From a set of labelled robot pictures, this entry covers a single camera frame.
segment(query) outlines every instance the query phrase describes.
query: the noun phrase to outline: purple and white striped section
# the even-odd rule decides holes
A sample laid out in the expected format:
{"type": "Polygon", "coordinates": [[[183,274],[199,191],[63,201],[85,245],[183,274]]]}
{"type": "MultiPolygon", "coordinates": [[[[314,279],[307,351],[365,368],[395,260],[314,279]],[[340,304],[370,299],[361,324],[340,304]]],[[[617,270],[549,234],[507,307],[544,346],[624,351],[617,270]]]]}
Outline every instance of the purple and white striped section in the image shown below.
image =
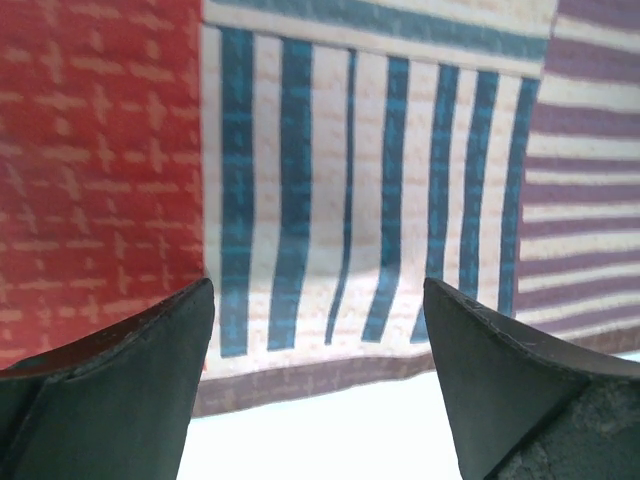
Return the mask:
{"type": "Polygon", "coordinates": [[[560,0],[521,188],[515,316],[571,339],[640,328],[637,0],[560,0]]]}

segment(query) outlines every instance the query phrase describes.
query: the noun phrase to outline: white surface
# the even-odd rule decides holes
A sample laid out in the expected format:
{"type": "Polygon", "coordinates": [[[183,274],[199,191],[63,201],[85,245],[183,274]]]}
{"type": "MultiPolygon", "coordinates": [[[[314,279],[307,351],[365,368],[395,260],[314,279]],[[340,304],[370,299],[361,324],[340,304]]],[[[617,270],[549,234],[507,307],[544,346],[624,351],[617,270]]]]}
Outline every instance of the white surface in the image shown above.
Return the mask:
{"type": "Polygon", "coordinates": [[[458,480],[457,463],[431,372],[193,420],[178,480],[458,480]]]}

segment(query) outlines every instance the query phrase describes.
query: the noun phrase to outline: horizontal blue stripe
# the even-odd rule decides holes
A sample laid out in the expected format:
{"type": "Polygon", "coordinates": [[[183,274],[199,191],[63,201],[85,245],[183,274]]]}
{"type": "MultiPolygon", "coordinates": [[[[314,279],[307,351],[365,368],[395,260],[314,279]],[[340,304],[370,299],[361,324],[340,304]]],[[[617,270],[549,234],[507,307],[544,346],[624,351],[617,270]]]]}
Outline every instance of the horizontal blue stripe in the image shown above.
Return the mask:
{"type": "MultiPolygon", "coordinates": [[[[459,73],[457,67],[440,67],[431,131],[429,212],[426,219],[429,225],[425,270],[428,277],[440,280],[444,272],[444,245],[449,218],[449,162],[459,73]]],[[[411,334],[411,343],[426,342],[428,339],[424,309],[420,308],[411,334]]]]}
{"type": "Polygon", "coordinates": [[[310,43],[283,41],[280,242],[271,293],[268,350],[284,350],[295,345],[300,294],[309,255],[312,56],[310,43]]]}
{"type": "Polygon", "coordinates": [[[502,209],[502,240],[500,245],[500,290],[498,292],[498,311],[505,315],[513,314],[513,295],[515,282],[516,242],[520,207],[520,185],[531,112],[538,93],[538,80],[525,78],[520,87],[520,97],[516,107],[511,147],[509,149],[509,169],[502,209]]]}
{"type": "Polygon", "coordinates": [[[253,241],[253,34],[222,33],[220,354],[247,354],[253,241]]]}
{"type": "Polygon", "coordinates": [[[459,290],[471,298],[478,296],[480,268],[480,207],[484,188],[491,119],[496,101],[498,74],[480,72],[476,82],[476,101],[471,118],[464,170],[464,207],[460,238],[459,290]]]}
{"type": "Polygon", "coordinates": [[[360,0],[215,0],[212,3],[255,8],[405,40],[522,60],[542,61],[547,51],[547,38],[518,35],[360,0]]]}
{"type": "Polygon", "coordinates": [[[353,121],[354,121],[354,103],[356,89],[356,62],[358,57],[355,50],[349,51],[349,77],[347,87],[347,180],[344,197],[344,223],[342,230],[342,263],[340,266],[340,276],[338,277],[338,286],[331,304],[329,318],[327,319],[327,330],[325,332],[324,343],[331,344],[333,332],[336,327],[336,319],[338,310],[344,296],[344,289],[347,284],[349,275],[349,262],[351,260],[351,235],[352,235],[352,218],[353,218],[353,121]]]}
{"type": "Polygon", "coordinates": [[[409,61],[389,59],[387,103],[382,146],[382,245],[380,276],[362,332],[364,342],[379,342],[400,280],[402,254],[402,153],[407,112],[409,61]]]}

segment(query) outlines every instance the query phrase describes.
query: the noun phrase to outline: brown border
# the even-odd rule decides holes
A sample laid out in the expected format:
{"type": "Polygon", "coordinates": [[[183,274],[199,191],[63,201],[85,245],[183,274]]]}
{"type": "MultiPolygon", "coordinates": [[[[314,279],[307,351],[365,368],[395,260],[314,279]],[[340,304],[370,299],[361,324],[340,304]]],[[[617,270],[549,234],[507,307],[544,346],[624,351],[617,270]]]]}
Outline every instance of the brown border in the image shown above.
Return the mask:
{"type": "MultiPolygon", "coordinates": [[[[640,327],[576,338],[572,343],[607,354],[640,350],[640,327]]],[[[198,388],[193,416],[245,410],[384,380],[404,380],[434,367],[429,352],[410,358],[350,358],[205,380],[198,388]]]]}

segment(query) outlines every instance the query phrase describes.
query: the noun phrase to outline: red fabric section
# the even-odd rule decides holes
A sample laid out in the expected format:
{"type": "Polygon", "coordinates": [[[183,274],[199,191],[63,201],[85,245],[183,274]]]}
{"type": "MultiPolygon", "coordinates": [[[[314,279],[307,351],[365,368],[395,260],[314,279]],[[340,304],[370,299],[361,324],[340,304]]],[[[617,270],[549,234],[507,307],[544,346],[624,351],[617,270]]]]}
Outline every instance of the red fabric section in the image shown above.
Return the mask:
{"type": "Polygon", "coordinates": [[[0,368],[202,273],[199,0],[5,0],[0,368]]]}

